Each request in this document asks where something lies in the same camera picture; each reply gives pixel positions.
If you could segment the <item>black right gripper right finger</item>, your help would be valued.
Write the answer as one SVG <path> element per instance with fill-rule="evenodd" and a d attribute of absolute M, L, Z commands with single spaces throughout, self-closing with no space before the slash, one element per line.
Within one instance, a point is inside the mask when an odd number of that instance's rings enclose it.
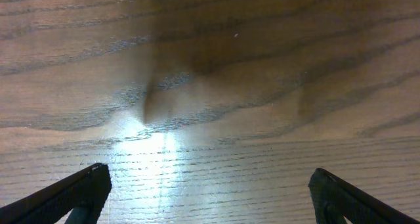
<path fill-rule="evenodd" d="M 419 224 L 325 169 L 314 171 L 308 187 L 317 224 Z"/>

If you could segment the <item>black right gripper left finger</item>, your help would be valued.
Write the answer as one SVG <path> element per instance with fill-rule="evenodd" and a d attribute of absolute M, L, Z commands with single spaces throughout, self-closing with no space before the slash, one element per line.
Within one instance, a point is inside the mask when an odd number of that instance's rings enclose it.
<path fill-rule="evenodd" d="M 1 222 L 96 224 L 112 189 L 109 168 L 96 163 L 1 208 Z"/>

